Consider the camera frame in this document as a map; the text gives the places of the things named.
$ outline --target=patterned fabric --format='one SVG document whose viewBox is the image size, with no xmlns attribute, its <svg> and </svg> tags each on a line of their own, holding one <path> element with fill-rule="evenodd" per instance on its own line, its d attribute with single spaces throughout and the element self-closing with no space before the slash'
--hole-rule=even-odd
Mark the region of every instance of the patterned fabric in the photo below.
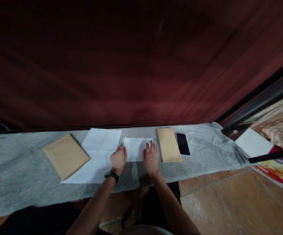
<svg viewBox="0 0 283 235">
<path fill-rule="evenodd" d="M 274 145 L 283 147 L 283 104 L 254 122 L 251 128 Z"/>
</svg>

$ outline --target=smartphone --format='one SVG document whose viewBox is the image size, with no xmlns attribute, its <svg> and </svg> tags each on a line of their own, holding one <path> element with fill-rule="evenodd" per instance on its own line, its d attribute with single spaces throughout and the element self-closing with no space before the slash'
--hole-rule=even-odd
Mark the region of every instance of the smartphone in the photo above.
<svg viewBox="0 0 283 235">
<path fill-rule="evenodd" d="M 184 133 L 175 133 L 181 155 L 190 156 L 189 147 Z"/>
</svg>

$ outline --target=brown envelope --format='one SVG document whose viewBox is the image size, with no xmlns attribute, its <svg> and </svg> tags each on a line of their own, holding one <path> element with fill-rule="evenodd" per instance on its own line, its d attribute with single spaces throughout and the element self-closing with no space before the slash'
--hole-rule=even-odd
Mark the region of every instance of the brown envelope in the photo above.
<svg viewBox="0 0 283 235">
<path fill-rule="evenodd" d="M 63 181 L 90 160 L 70 134 L 44 147 L 43 151 Z"/>
<path fill-rule="evenodd" d="M 173 128 L 157 128 L 157 134 L 161 148 L 162 162 L 181 162 L 181 153 Z"/>
</svg>

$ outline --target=white sheet of paper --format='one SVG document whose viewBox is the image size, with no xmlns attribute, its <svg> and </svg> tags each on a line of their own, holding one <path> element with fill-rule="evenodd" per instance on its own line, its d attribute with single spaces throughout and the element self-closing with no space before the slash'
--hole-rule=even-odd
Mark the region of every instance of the white sheet of paper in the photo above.
<svg viewBox="0 0 283 235">
<path fill-rule="evenodd" d="M 248 128 L 235 143 L 241 147 L 250 158 L 268 154 L 273 148 L 273 144 L 255 132 L 253 129 Z"/>
<path fill-rule="evenodd" d="M 150 146 L 153 138 L 123 138 L 123 144 L 126 147 L 126 162 L 142 162 L 142 151 L 146 148 L 146 143 Z"/>
<path fill-rule="evenodd" d="M 90 161 L 61 183 L 103 183 L 104 174 L 111 169 L 110 156 L 118 147 L 121 133 L 122 130 L 91 128 L 82 143 Z"/>
</svg>

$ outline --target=watch strap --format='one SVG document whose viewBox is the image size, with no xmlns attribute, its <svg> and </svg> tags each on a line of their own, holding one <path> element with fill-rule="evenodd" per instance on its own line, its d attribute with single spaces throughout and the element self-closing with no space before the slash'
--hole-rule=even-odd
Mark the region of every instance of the watch strap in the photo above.
<svg viewBox="0 0 283 235">
<path fill-rule="evenodd" d="M 113 177 L 115 179 L 115 183 L 118 182 L 119 176 L 115 174 L 113 171 L 109 171 L 104 175 L 104 178 Z"/>
</svg>

